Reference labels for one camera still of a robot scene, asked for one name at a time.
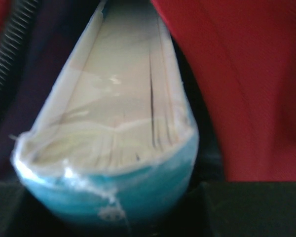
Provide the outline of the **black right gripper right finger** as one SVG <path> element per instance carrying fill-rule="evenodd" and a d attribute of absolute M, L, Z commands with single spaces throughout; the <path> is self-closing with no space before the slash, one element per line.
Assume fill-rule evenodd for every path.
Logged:
<path fill-rule="evenodd" d="M 296 182 L 206 182 L 191 195 L 192 237 L 296 237 Z"/>

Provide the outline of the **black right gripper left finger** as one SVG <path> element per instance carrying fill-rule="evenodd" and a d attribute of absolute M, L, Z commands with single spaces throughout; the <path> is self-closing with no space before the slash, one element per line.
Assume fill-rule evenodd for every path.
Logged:
<path fill-rule="evenodd" d="M 21 184 L 0 182 L 0 237 L 63 237 L 64 225 Z"/>

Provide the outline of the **teal notebook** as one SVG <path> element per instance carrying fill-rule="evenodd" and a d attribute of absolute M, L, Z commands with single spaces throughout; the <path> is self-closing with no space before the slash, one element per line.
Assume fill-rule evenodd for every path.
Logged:
<path fill-rule="evenodd" d="M 83 236 L 139 237 L 186 192 L 198 146 L 160 16 L 148 0 L 103 0 L 12 164 Z"/>

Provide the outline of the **red student backpack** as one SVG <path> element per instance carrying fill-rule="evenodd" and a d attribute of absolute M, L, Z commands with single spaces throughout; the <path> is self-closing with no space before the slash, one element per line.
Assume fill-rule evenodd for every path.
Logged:
<path fill-rule="evenodd" d="M 0 107 L 0 178 L 10 134 L 36 118 L 96 0 L 45 0 Z M 296 181 L 296 0 L 155 0 L 201 92 L 228 181 Z"/>

